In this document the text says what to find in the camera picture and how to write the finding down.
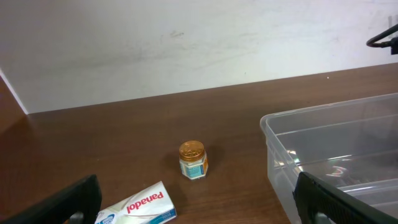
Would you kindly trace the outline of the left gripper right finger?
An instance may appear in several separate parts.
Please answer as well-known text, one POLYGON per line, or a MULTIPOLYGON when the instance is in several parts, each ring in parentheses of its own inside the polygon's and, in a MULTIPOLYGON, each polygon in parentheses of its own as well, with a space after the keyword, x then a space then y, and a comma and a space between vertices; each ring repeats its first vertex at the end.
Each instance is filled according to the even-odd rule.
POLYGON ((293 197, 302 223, 397 224, 397 219, 308 172, 298 175, 293 197))

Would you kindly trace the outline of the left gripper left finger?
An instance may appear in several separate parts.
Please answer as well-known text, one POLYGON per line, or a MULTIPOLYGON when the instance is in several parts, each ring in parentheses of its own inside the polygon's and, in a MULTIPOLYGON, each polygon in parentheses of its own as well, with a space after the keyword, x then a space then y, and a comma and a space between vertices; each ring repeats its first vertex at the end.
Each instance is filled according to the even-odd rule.
POLYGON ((1 223, 94 223, 101 202, 98 178, 88 175, 1 223))

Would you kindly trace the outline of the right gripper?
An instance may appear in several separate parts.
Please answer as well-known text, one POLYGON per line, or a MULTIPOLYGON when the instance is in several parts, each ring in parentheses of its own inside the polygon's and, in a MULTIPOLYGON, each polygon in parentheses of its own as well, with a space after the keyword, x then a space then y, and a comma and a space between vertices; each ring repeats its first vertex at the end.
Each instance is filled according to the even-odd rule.
POLYGON ((391 39, 390 45, 391 45, 391 54, 397 55, 398 54, 398 37, 391 39))

